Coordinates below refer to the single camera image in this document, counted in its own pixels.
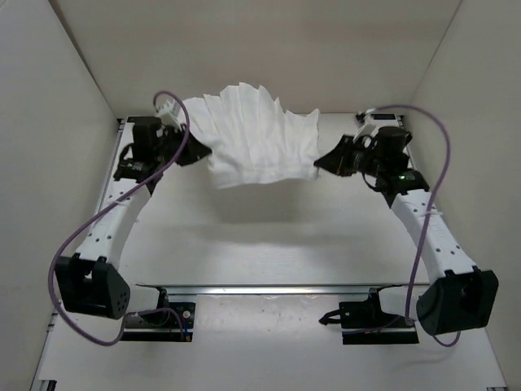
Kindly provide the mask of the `white pleated skirt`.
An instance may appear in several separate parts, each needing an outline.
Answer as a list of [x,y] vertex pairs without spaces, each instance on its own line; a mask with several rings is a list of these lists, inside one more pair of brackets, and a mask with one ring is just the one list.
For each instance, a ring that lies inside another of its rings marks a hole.
[[183,103],[191,134],[212,151],[208,170],[214,187],[318,178],[319,110],[295,114],[263,86],[243,82]]

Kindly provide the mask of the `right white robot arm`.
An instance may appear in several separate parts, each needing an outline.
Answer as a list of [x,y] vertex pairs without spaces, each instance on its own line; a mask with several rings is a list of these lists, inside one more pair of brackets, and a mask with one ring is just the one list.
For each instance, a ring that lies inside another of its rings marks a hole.
[[464,252],[435,207],[436,189],[409,165],[405,148],[412,134],[401,127],[384,126],[374,133],[363,126],[355,135],[318,158],[315,167],[345,178],[372,177],[371,190],[385,199],[416,246],[411,272],[424,265],[428,289],[414,295],[414,277],[404,291],[383,288],[365,306],[369,323],[383,326],[394,315],[420,323],[430,336],[463,332],[488,325],[498,290],[492,270],[481,270]]

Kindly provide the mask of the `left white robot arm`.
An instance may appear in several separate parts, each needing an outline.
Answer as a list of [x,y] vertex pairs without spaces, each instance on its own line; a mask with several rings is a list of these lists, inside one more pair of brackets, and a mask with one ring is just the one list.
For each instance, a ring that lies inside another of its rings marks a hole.
[[194,136],[185,136],[185,129],[183,120],[170,115],[127,118],[122,134],[126,144],[120,148],[103,199],[105,213],[89,225],[74,254],[60,257],[55,267],[66,311],[108,319],[142,311],[153,324],[168,319],[170,304],[160,289],[131,285],[118,269],[125,242],[163,169],[171,160],[191,165],[211,152]]

